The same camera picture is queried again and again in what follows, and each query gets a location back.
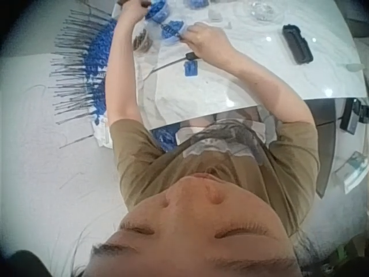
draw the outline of eyebrow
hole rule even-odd
[[[100,244],[93,246],[91,256],[97,257],[115,257],[123,254],[137,254],[137,250],[128,245],[118,244]]]
[[[215,258],[209,259],[208,261],[217,269],[232,271],[243,275],[251,272],[262,272],[263,270],[279,270],[287,273],[298,267],[296,260],[289,258],[264,261]]]

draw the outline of marble table surface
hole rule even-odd
[[[174,11],[170,19],[214,25],[208,20],[207,9],[189,10],[178,1],[169,2]],[[221,3],[218,9],[223,21],[215,25],[225,30],[235,48],[281,77],[303,99],[365,97],[363,72],[346,68],[347,64],[360,63],[360,59],[335,2],[284,0],[279,5],[283,12],[278,20],[261,24],[251,15],[248,1]],[[282,35],[286,24],[301,29],[314,56],[312,63],[298,65],[294,61]],[[156,57],[145,59],[152,66],[161,66],[189,51],[181,43],[160,46]],[[183,63],[177,63],[145,80],[137,98],[147,128],[257,104],[233,76],[204,61],[198,66],[197,77],[185,77]]]

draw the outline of hand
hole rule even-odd
[[[151,5],[149,1],[143,0],[129,0],[123,4],[122,13],[119,21],[124,21],[125,24],[134,26],[148,13],[148,6]]]
[[[222,29],[204,23],[189,26],[181,38],[199,58],[220,69],[237,53]]]

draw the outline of olive t-shirt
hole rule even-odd
[[[318,133],[312,124],[280,125],[269,149],[257,144],[261,163],[253,155],[228,151],[184,155],[190,140],[165,153],[145,127],[131,119],[113,123],[110,133],[128,210],[194,173],[210,173],[254,193],[276,211],[289,236],[312,205],[319,171]]]

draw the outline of black cable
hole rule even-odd
[[[328,124],[331,124],[331,123],[335,123],[335,122],[337,122],[340,119],[342,119],[342,117],[338,117],[336,120],[333,120],[333,121],[328,121],[328,122],[324,122],[322,124],[318,124],[317,127],[328,125]]]

